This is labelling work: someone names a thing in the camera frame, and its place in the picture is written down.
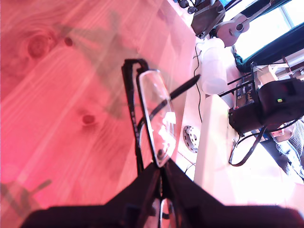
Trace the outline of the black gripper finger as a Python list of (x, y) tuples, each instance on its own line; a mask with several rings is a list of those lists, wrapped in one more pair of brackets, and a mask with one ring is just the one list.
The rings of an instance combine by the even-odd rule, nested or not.
[(157, 228), (161, 201), (157, 193), (160, 169), (150, 163), (125, 189), (107, 202), (108, 228)]
[(164, 193), (171, 201), (176, 228), (219, 228), (224, 205), (194, 183), (173, 160), (163, 167)]

